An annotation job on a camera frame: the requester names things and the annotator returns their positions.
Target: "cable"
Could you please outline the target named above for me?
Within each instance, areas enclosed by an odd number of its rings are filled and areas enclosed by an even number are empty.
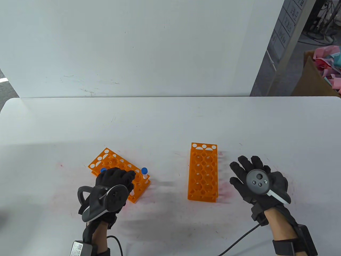
[[[121,251],[121,256],[123,256],[123,251],[122,251],[122,247],[121,247],[121,244],[120,244],[120,241],[118,241],[118,238],[116,236],[107,236],[107,238],[109,237],[112,237],[112,238],[115,238],[117,243],[118,243],[118,246],[120,247],[120,251]]]
[[[250,229],[248,232],[246,232],[244,235],[242,235],[237,241],[235,241],[229,248],[227,248],[225,251],[223,251],[221,254],[219,254],[218,256],[222,256],[225,253],[227,253],[233,246],[235,246],[237,243],[240,242],[240,240],[242,240],[244,237],[246,237],[248,234],[250,234],[252,231],[254,231],[256,228],[258,228],[263,222],[265,222],[267,220],[267,218],[265,218],[264,220],[262,220],[258,225],[256,225],[255,227],[253,227],[252,229]]]
[[[332,44],[311,44],[311,43],[306,43],[306,42],[302,42],[302,41],[297,41],[297,42],[302,43],[302,44],[316,45],[316,46],[330,46],[330,45],[334,44],[334,43],[332,43]]]

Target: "forearm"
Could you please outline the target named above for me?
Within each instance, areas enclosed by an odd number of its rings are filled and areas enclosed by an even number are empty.
[[[107,243],[108,223],[101,222],[95,233],[92,235],[92,243],[98,246],[97,253],[103,253],[108,250]]]
[[[285,219],[285,217],[275,208],[264,211],[272,230],[275,241],[298,238],[295,230]],[[305,252],[296,253],[297,256],[307,256]]]

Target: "blue tube cap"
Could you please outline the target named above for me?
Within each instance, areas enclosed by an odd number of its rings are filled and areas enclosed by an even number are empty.
[[[146,167],[143,167],[143,168],[141,169],[141,173],[142,173],[143,175],[147,174],[147,173],[148,173],[147,168],[146,168]]]

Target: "black glove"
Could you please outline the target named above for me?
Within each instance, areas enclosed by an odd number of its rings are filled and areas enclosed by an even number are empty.
[[[128,189],[129,193],[134,189],[134,185],[132,181],[135,178],[136,173],[134,171],[126,172],[125,170],[121,170],[117,167],[108,169],[106,171],[101,172],[100,175],[96,178],[95,186],[104,186],[107,187],[108,190],[116,185],[124,185]],[[89,197],[85,200],[84,204],[80,207],[78,213],[83,214],[85,209],[89,206]],[[97,220],[106,222],[109,224],[108,229],[111,229],[113,224],[115,223],[117,217],[116,214],[121,211],[121,209],[115,212],[107,212],[102,216],[98,217]]]
[[[283,175],[280,172],[271,173],[270,167],[267,165],[263,166],[263,163],[258,156],[251,157],[252,163],[250,163],[250,161],[245,156],[238,157],[238,161],[244,168],[240,167],[240,165],[237,162],[232,162],[230,164],[232,171],[238,177],[238,178],[232,177],[230,179],[230,183],[239,192],[244,201],[254,205],[252,212],[256,216],[252,216],[252,218],[254,220],[257,220],[258,222],[262,222],[265,218],[264,211],[278,205],[283,205],[283,203],[281,203],[272,196],[257,195],[253,193],[246,185],[246,176],[248,172],[254,169],[261,169],[265,171],[268,174],[271,181],[274,184],[276,184],[277,187],[280,187],[285,192],[287,192],[288,190],[288,181],[286,180],[285,177],[283,177]]]

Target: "white partition board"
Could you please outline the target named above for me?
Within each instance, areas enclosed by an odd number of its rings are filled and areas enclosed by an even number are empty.
[[[20,97],[249,96],[283,0],[4,0]]]

